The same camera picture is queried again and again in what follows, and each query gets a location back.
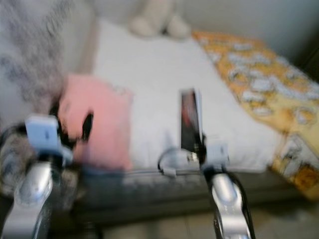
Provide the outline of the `pink pillow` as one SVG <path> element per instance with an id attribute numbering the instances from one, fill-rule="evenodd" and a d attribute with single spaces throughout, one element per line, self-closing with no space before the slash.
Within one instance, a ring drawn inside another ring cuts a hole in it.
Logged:
<path id="1" fill-rule="evenodd" d="M 129 171 L 133 93 L 97 77 L 70 75 L 60 100 L 58 118 L 71 139 L 74 160 L 105 171 Z M 82 141 L 82 123 L 93 112 L 93 128 Z"/>

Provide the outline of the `grey mattress side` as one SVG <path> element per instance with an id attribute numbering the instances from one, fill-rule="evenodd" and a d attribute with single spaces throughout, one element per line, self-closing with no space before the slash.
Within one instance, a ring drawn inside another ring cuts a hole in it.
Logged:
<path id="1" fill-rule="evenodd" d="M 306 197 L 276 173 L 235 173 L 246 192 L 248 205 L 302 200 Z M 73 215 L 83 222 L 114 225 L 154 217 L 177 216 L 212 208 L 204 178 L 194 175 L 166 177 L 155 172 L 83 175 L 83 196 Z"/>

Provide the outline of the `white quilted bed sheet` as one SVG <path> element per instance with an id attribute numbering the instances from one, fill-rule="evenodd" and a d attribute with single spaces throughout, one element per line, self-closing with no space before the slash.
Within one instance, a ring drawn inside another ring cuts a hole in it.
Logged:
<path id="1" fill-rule="evenodd" d="M 281 136 L 247 114 L 218 76 L 194 39 L 142 39 L 124 26 L 98 20 L 98 45 L 93 75 L 130 90 L 130 159 L 133 169 L 164 166 L 187 168 L 180 146 L 180 92 L 194 88 L 201 99 L 207 145 L 225 145 L 229 168 L 262 173 L 271 163 Z"/>

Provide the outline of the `cream plush toy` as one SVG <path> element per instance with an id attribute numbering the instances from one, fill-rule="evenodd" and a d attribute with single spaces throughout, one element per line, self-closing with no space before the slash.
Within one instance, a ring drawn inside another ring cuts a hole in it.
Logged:
<path id="1" fill-rule="evenodd" d="M 192 35 L 192 27 L 185 20 L 184 10 L 185 0 L 144 0 L 128 29 L 141 38 L 165 34 L 175 40 L 185 40 Z"/>

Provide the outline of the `grey patterned curtain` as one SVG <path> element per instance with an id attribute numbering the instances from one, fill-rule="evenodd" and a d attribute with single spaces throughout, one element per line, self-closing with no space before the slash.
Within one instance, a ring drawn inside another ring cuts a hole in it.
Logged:
<path id="1" fill-rule="evenodd" d="M 48 114 L 96 27 L 91 0 L 0 0 L 1 193 L 11 198 L 32 148 L 13 127 Z"/>

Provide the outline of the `dark book with red print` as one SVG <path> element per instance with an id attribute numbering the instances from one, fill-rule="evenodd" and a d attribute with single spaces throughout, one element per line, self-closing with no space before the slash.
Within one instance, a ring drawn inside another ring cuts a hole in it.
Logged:
<path id="1" fill-rule="evenodd" d="M 198 92 L 196 89 L 186 89 L 180 93 L 180 145 L 189 152 L 199 152 L 202 145 L 202 134 Z"/>

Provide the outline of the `yellow egg cartoon quilt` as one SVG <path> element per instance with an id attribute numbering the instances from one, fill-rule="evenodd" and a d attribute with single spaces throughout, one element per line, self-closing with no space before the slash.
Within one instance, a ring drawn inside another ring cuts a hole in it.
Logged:
<path id="1" fill-rule="evenodd" d="M 239 105 L 280 134 L 271 170 L 319 201 L 319 83 L 257 39 L 202 31 L 193 38 Z"/>

